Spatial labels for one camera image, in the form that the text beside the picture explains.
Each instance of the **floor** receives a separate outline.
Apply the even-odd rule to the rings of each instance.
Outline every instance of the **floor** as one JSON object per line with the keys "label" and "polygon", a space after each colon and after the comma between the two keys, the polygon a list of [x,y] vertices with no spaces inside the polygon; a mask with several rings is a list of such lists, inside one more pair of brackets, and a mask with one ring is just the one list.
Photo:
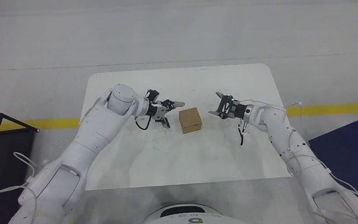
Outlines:
{"label": "floor", "polygon": [[[248,63],[270,67],[284,105],[357,103],[357,11],[349,0],[4,0],[0,111],[76,118],[98,72]],[[290,121],[311,139],[357,119]],[[42,130],[32,158],[56,157],[75,133]]]}

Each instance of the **yellow tape line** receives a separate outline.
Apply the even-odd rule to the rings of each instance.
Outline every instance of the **yellow tape line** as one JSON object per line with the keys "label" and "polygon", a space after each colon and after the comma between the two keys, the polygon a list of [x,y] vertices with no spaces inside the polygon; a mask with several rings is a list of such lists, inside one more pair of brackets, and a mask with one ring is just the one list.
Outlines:
{"label": "yellow tape line", "polygon": [[[287,108],[287,116],[300,116],[300,106]],[[358,104],[302,106],[302,116],[358,114]]]}
{"label": "yellow tape line", "polygon": [[[65,129],[78,128],[79,118],[56,118],[56,119],[42,119],[42,120],[23,120],[22,122],[38,128],[43,129]],[[13,130],[23,128],[13,122],[5,121],[1,123],[0,130]]]}
{"label": "yellow tape line", "polygon": [[[300,106],[292,106],[287,108],[287,116],[300,116]],[[318,105],[318,106],[302,106],[302,116],[316,115],[337,115],[337,114],[358,114],[358,103],[339,104],[339,105]],[[56,118],[42,120],[23,120],[22,122],[29,124],[40,130],[44,129],[65,129],[78,128],[80,118]],[[13,122],[3,120],[0,130],[13,130],[22,128]]]}

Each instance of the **cardboard box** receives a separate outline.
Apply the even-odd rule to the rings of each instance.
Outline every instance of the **cardboard box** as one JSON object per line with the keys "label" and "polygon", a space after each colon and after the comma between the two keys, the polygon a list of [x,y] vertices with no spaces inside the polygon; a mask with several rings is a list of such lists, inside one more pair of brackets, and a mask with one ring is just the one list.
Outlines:
{"label": "cardboard box", "polygon": [[179,121],[183,134],[201,129],[201,118],[197,108],[179,111]]}

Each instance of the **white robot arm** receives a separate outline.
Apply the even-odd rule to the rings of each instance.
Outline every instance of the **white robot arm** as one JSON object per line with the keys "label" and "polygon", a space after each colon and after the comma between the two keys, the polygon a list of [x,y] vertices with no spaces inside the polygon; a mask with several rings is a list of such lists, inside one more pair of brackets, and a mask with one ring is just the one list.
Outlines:
{"label": "white robot arm", "polygon": [[166,112],[184,103],[156,101],[158,95],[148,90],[145,97],[138,96],[132,88],[120,84],[109,89],[85,114],[64,153],[29,181],[27,187],[35,193],[37,206],[34,207],[33,194],[25,189],[18,198],[22,206],[10,223],[61,223],[83,194],[91,164],[132,115],[147,115],[165,128],[170,127]]}
{"label": "white robot arm", "polygon": [[268,140],[304,189],[308,209],[317,223],[357,223],[358,198],[336,182],[301,135],[284,123],[286,109],[277,105],[243,105],[232,96],[216,94],[221,102],[209,113],[222,119],[240,118],[268,134]]}

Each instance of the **white table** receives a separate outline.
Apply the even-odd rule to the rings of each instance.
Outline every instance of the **white table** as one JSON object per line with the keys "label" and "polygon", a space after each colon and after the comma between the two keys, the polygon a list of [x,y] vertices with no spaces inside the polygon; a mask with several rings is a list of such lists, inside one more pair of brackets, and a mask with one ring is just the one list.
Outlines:
{"label": "white table", "polygon": [[168,130],[152,122],[143,131],[131,118],[93,162],[86,190],[289,176],[266,134],[249,127],[244,145],[240,146],[239,119],[221,120],[208,113],[220,101],[215,91],[233,95],[237,100],[255,99],[282,105],[266,65],[94,74],[88,81],[82,117],[97,98],[117,83],[127,84],[143,95],[147,89],[155,89],[160,93],[159,100],[185,102],[180,110],[197,107],[202,128],[182,134],[179,110],[167,114],[171,124]]}

